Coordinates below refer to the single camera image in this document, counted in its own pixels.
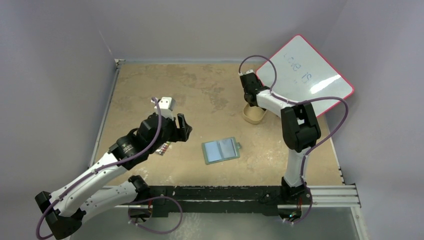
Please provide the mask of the green card holder wallet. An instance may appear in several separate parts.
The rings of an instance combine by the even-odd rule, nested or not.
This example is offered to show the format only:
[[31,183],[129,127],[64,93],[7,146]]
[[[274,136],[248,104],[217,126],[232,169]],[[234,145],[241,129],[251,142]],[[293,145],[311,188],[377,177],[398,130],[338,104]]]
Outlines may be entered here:
[[204,162],[206,165],[240,158],[241,144],[235,137],[203,142],[201,144]]

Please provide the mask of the white magnetic stripe card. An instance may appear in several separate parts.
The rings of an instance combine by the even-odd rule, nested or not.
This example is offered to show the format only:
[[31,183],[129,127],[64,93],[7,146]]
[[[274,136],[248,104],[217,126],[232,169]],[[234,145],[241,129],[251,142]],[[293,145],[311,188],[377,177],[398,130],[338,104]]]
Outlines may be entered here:
[[204,149],[208,163],[217,162],[222,159],[220,146],[217,141],[206,142]]

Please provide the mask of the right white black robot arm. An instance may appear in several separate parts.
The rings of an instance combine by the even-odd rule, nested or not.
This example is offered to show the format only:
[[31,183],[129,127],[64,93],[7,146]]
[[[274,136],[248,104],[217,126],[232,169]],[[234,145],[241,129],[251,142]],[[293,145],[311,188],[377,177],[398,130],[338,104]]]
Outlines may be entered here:
[[295,104],[278,98],[252,70],[240,73],[239,78],[244,100],[250,107],[268,110],[281,119],[282,137],[289,153],[280,196],[284,202],[292,204],[306,190],[305,168],[309,151],[321,137],[314,108],[311,103]]

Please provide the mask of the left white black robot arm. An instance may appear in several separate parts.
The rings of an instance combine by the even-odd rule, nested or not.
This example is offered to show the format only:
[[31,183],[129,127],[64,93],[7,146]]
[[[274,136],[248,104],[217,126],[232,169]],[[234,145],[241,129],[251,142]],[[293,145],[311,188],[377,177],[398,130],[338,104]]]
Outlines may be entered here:
[[41,191],[35,201],[42,212],[36,238],[57,240],[73,235],[92,217],[121,204],[147,203],[171,197],[151,194],[151,188],[138,175],[102,191],[109,181],[126,173],[167,142],[186,142],[193,128],[181,113],[176,117],[151,114],[139,127],[120,137],[109,150],[72,182],[54,191]]

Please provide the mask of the black VIP card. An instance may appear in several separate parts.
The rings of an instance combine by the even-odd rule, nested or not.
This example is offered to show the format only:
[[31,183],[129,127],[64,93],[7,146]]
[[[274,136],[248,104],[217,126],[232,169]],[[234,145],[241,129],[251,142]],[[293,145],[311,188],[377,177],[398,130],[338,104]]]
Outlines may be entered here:
[[235,142],[232,138],[220,140],[219,145],[223,159],[235,158],[238,156]]

